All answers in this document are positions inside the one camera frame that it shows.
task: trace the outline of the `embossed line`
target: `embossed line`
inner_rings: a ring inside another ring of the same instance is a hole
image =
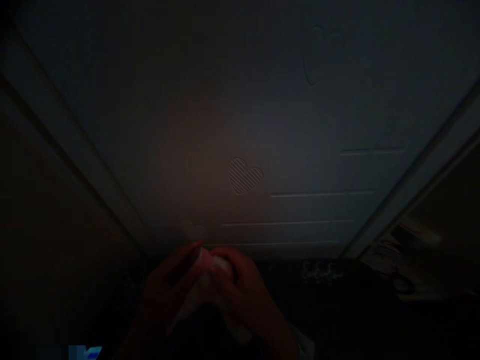
[[[332,222],[351,223],[353,219],[341,220],[314,220],[314,221],[277,221],[277,222],[227,222],[222,227],[241,227],[241,226],[271,226],[271,225],[308,225],[308,224],[329,224]]]
[[[299,241],[299,242],[253,242],[253,243],[214,243],[204,244],[204,247],[226,247],[226,246],[281,246],[281,245],[318,245],[323,243],[338,243],[337,240],[320,240],[320,241]]]
[[[308,197],[334,197],[345,195],[372,195],[375,190],[344,190],[344,191],[322,191],[322,192],[275,192],[271,198],[308,198]]]
[[[402,154],[404,151],[404,147],[345,149],[340,152],[340,156],[397,155]]]
[[[306,198],[306,197],[329,197],[346,195],[345,191],[330,192],[278,192],[270,195],[271,198]]]

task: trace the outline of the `wall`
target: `wall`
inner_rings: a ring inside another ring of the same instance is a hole
[[[1,115],[2,317],[9,330],[81,342],[140,254],[85,189]]]

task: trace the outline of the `striped heart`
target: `striped heart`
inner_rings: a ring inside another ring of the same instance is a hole
[[[203,225],[194,225],[189,220],[180,222],[180,229],[190,241],[200,240],[204,237],[207,228]]]
[[[242,195],[252,191],[260,184],[260,181],[262,181],[264,177],[262,169],[259,167],[247,169],[247,163],[239,157],[230,161],[228,174],[230,176],[231,188],[236,195]]]

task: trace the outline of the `hand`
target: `hand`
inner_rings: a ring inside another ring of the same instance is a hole
[[[254,261],[231,247],[219,247],[210,253],[228,259],[238,273],[235,284],[220,268],[213,266],[209,270],[213,285],[230,305],[231,313],[266,343],[274,359],[298,359],[297,341]]]
[[[119,359],[139,356],[139,351],[153,338],[165,336],[187,294],[205,269],[189,271],[178,282],[172,278],[178,274],[184,260],[202,241],[183,246],[170,254],[147,278],[132,326],[118,352]]]

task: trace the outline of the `heart emblem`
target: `heart emblem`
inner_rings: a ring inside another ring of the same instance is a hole
[[[246,194],[262,181],[264,173],[259,167],[247,169],[247,163],[242,158],[236,157],[228,165],[231,188],[235,195]]]
[[[204,237],[207,228],[203,225],[194,225],[189,220],[180,222],[180,229],[190,241],[200,240]]]
[[[318,83],[325,72],[337,71],[341,64],[338,50],[345,47],[344,32],[340,29],[326,31],[320,25],[312,27],[303,44],[303,71],[308,85]]]

